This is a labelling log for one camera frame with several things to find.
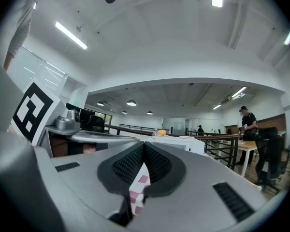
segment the black shirt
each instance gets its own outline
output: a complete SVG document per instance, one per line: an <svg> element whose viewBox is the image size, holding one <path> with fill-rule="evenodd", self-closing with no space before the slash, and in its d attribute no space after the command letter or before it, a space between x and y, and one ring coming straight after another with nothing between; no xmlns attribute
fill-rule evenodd
<svg viewBox="0 0 290 232"><path fill-rule="evenodd" d="M256 117L254 116L253 113L249 113L248 116L243 116L242 118L242 125L247 125L247 126L251 126L252 122L256 121Z"/></svg>

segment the ceiling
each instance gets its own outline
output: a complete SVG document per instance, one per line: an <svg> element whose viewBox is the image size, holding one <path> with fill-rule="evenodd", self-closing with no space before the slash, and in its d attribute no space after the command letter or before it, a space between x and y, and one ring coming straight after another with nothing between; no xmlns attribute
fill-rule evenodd
<svg viewBox="0 0 290 232"><path fill-rule="evenodd" d="M277 65L290 25L268 0L37 0L30 35L99 76L122 52L155 41L207 41L240 48ZM61 22L83 50L55 28Z"/></svg>
<svg viewBox="0 0 290 232"><path fill-rule="evenodd" d="M211 111L227 97L236 93L242 86L226 84L168 84L146 87L119 89L89 95L87 105L120 113L126 110L130 115L142 115L151 110L154 115L164 116L166 112L180 111L183 113L198 110ZM241 99L252 99L259 90L248 87ZM128 100L137 103L137 109L127 105ZM97 105L103 101L105 106Z"/></svg>

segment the black chair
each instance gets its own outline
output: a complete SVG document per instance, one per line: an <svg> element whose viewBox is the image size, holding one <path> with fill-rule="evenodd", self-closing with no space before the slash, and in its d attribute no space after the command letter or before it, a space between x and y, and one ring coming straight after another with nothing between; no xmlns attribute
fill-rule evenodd
<svg viewBox="0 0 290 232"><path fill-rule="evenodd" d="M288 152L287 161L282 161L284 140L277 133L278 131L275 127L259 129L259 136L256 139L259 153L259 161L256 165L258 182L255 184L263 186L263 191L266 186L269 186L279 193L279 189L273 185L273 182L281 174L285 173L290 155L290 147L286 150Z"/></svg>
<svg viewBox="0 0 290 232"><path fill-rule="evenodd" d="M104 132L104 119L95 115L91 115L89 121L81 121L81 129L85 131Z"/></svg>

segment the table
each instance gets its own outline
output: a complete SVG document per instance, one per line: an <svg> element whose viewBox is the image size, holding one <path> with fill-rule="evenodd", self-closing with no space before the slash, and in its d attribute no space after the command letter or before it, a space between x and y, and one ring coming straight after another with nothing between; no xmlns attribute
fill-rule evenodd
<svg viewBox="0 0 290 232"><path fill-rule="evenodd" d="M153 136L145 139L144 142L161 143L186 151L190 151L199 155L204 154L205 143L195 138L186 139L181 137Z"/></svg>
<svg viewBox="0 0 290 232"><path fill-rule="evenodd" d="M246 151L245 162L244 162L243 170L241 173L241 176L244 177L246 173L247 165L248 165L249 154L252 150L257 149L257 145L255 141L240 140L238 141L238 149Z"/></svg>

